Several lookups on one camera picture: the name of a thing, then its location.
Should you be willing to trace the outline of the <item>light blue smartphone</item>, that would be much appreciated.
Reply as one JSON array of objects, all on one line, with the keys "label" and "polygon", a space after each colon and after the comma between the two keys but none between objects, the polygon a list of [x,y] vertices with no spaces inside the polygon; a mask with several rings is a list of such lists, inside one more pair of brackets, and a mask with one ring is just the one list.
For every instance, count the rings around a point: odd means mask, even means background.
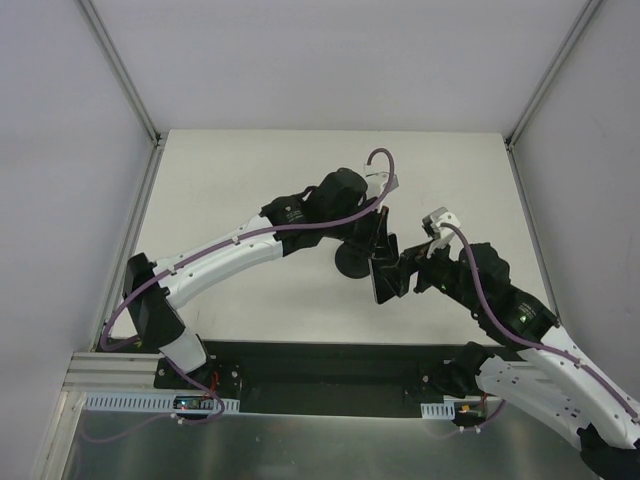
[{"label": "light blue smartphone", "polygon": [[382,305],[398,296],[397,261],[391,258],[372,257],[369,260],[370,276],[375,302]]}]

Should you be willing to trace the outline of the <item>black phone stand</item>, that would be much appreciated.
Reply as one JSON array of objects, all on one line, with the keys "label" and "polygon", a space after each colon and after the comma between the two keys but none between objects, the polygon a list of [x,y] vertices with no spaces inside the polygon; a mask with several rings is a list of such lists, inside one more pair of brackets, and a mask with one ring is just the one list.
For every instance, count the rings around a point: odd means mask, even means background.
[{"label": "black phone stand", "polygon": [[342,243],[335,251],[334,264],[346,278],[359,280],[370,275],[368,258],[355,247]]}]

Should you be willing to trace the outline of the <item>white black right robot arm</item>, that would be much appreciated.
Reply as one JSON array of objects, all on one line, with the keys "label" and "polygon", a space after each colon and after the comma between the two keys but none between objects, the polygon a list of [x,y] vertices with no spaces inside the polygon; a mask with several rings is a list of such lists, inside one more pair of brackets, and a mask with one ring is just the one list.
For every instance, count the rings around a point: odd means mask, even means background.
[{"label": "white black right robot arm", "polygon": [[390,236],[370,265],[377,303],[435,288],[552,383],[519,375],[487,348],[468,342],[429,373],[435,390],[457,398],[477,390],[497,396],[561,435],[599,478],[638,478],[638,401],[588,358],[542,302],[512,284],[509,264],[490,244],[464,243],[451,259],[448,248],[432,242],[400,251]]}]

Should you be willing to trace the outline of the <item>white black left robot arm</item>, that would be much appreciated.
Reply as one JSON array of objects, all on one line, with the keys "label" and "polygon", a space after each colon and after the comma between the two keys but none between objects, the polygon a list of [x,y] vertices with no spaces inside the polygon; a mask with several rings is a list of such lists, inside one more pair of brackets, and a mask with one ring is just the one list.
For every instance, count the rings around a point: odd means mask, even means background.
[{"label": "white black left robot arm", "polygon": [[159,351],[188,388],[212,384],[214,366],[204,343],[179,309],[214,285],[254,266],[335,239],[368,254],[386,221],[381,203],[398,185],[388,172],[362,176],[348,168],[317,186],[280,196],[235,231],[189,252],[127,262],[123,300],[139,340]]}]

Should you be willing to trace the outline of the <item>shiny metal front panel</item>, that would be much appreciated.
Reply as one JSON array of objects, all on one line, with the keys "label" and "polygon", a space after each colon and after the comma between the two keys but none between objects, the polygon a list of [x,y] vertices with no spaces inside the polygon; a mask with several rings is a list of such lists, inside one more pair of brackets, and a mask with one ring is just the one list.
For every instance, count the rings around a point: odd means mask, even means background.
[{"label": "shiny metal front panel", "polygon": [[479,432],[422,419],[94,412],[66,396],[41,479],[587,479],[563,439],[513,407]]}]

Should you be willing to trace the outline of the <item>aluminium right table rail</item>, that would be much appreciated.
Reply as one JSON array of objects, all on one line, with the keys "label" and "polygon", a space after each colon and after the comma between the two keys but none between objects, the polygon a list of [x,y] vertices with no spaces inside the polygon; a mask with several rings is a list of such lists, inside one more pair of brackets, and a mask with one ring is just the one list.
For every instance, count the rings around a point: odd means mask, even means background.
[{"label": "aluminium right table rail", "polygon": [[533,210],[532,210],[531,204],[529,202],[529,198],[528,198],[526,190],[525,190],[523,177],[522,177],[522,175],[521,175],[521,173],[519,171],[519,168],[518,168],[518,165],[517,165],[517,161],[516,161],[516,157],[514,155],[514,148],[511,145],[506,144],[505,145],[505,150],[506,150],[506,154],[507,154],[507,158],[508,158],[508,161],[509,161],[509,165],[510,165],[513,177],[514,177],[516,188],[518,190],[520,203],[522,205],[522,209],[523,209],[523,212],[524,212],[525,220],[526,220],[526,223],[527,223],[527,228],[529,230],[529,235],[531,237],[531,242],[532,242],[534,253],[535,253],[535,257],[536,257],[536,262],[537,262],[538,268],[540,270],[540,274],[541,274],[544,290],[545,290],[545,293],[546,293],[547,298],[549,300],[550,309],[555,313],[555,315],[559,319],[562,319],[560,310],[558,308],[556,295],[555,295],[555,292],[554,292],[554,289],[553,289],[553,286],[552,286],[552,283],[551,283],[551,279],[550,279],[550,276],[549,276],[547,263],[545,261],[545,258],[544,258],[543,252],[542,252],[542,248],[541,248],[541,244],[540,244],[540,238],[539,238],[539,235],[538,235],[538,230],[537,230],[536,222],[535,222],[534,215],[533,215]]}]

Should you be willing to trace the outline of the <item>aluminium table rail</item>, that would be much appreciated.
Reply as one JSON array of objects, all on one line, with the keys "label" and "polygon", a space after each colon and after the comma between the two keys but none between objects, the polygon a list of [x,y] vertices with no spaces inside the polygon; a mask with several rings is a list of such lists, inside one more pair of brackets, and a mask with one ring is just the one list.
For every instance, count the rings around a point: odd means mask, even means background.
[{"label": "aluminium table rail", "polygon": [[95,325],[96,331],[91,344],[88,347],[90,352],[95,352],[98,349],[104,326],[121,301],[121,290],[124,281],[126,263],[133,255],[140,235],[144,215],[147,210],[167,139],[168,133],[163,132],[153,143],[153,148],[143,170],[142,176],[136,183],[135,195],[133,197],[131,208],[126,216],[127,222],[122,240],[116,252],[114,266],[106,285],[106,291],[100,301],[97,311],[97,320]]},{"label": "aluminium table rail", "polygon": [[517,165],[517,161],[516,161],[516,157],[514,155],[514,148],[511,145],[506,144],[505,145],[505,150],[506,150],[506,154],[507,154],[507,158],[508,158],[508,161],[509,161],[509,165],[510,165],[513,177],[514,177],[516,188],[518,190],[520,203],[522,205],[522,209],[523,209],[523,212],[524,212],[525,220],[526,220],[526,223],[527,223],[527,228],[529,230],[529,235],[531,237],[531,242],[532,242],[534,253],[535,253],[535,257],[536,257],[536,262],[537,262],[538,268],[540,270],[540,274],[541,274],[544,290],[545,290],[545,293],[546,293],[547,298],[549,300],[550,309],[555,313],[555,315],[559,319],[562,319],[560,310],[558,308],[556,295],[555,295],[555,292],[554,292],[554,289],[553,289],[553,286],[552,286],[552,283],[551,283],[551,279],[550,279],[550,276],[549,276],[547,263],[545,261],[545,258],[544,258],[543,252],[542,252],[542,248],[541,248],[541,244],[540,244],[540,238],[539,238],[539,235],[538,235],[538,230],[537,230],[536,222],[535,222],[534,215],[533,215],[533,210],[532,210],[531,204],[529,202],[529,198],[528,198],[526,190],[525,190],[523,177],[522,177],[522,175],[521,175],[521,173],[519,171],[519,168],[518,168],[518,165]]}]

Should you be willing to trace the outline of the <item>aluminium right frame post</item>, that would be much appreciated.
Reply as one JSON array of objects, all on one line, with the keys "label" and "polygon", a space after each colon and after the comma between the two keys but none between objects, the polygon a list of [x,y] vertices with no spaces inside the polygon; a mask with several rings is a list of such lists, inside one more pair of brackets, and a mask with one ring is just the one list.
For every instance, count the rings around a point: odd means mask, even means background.
[{"label": "aluminium right frame post", "polygon": [[534,115],[542,106],[544,100],[549,95],[555,82],[561,75],[565,65],[578,48],[584,35],[589,30],[602,7],[606,4],[604,0],[588,0],[581,6],[577,16],[572,21],[569,30],[564,35],[559,47],[551,58],[551,61],[544,70],[541,78],[537,82],[532,94],[524,105],[514,126],[504,137],[504,144],[508,152],[512,152],[518,141],[524,134]]}]

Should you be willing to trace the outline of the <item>aluminium frame post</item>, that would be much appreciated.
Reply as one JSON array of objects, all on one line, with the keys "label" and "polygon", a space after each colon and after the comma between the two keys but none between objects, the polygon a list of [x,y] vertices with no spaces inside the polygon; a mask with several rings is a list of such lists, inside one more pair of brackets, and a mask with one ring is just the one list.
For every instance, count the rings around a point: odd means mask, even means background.
[{"label": "aluminium frame post", "polygon": [[130,109],[143,129],[146,137],[152,145],[161,143],[162,132],[157,128],[155,122],[140,95],[138,88],[126,67],[118,48],[112,39],[106,23],[102,19],[95,3],[91,0],[75,0],[89,31],[103,55],[103,58],[121,89]]},{"label": "aluminium frame post", "polygon": [[541,78],[537,82],[532,94],[524,105],[514,126],[504,137],[504,144],[508,152],[512,152],[518,141],[524,134],[534,115],[542,106],[544,100],[549,95],[555,82],[561,75],[565,65],[578,48],[584,35],[589,30],[602,7],[606,4],[604,0],[588,0],[581,6],[577,16],[572,21],[569,30],[564,35],[559,47],[551,58],[551,61],[544,70]]}]

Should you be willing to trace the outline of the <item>aluminium left frame post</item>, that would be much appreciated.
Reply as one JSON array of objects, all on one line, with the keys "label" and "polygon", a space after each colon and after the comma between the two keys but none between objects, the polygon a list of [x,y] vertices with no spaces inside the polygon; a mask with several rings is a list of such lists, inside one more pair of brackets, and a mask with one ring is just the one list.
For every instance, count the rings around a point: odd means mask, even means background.
[{"label": "aluminium left frame post", "polygon": [[121,89],[130,109],[143,129],[146,137],[152,145],[161,143],[162,132],[157,128],[155,122],[140,95],[138,88],[126,67],[118,48],[112,39],[106,23],[102,19],[95,3],[91,0],[75,0],[89,31],[103,55],[103,58]]}]

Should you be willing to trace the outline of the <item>aluminium left table rail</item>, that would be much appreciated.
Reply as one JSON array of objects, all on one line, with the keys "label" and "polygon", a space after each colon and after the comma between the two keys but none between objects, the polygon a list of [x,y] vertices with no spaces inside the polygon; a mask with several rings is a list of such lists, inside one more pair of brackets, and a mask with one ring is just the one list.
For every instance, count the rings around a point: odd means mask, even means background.
[{"label": "aluminium left table rail", "polygon": [[100,301],[97,311],[97,320],[95,325],[96,331],[91,344],[88,347],[90,352],[95,352],[98,349],[104,326],[121,301],[121,290],[124,281],[126,263],[133,255],[140,235],[144,215],[147,210],[167,139],[168,133],[163,132],[153,143],[153,148],[143,170],[142,176],[136,183],[135,195],[133,197],[131,208],[126,216],[127,222],[122,240],[116,252],[114,266],[106,285],[106,291]]}]

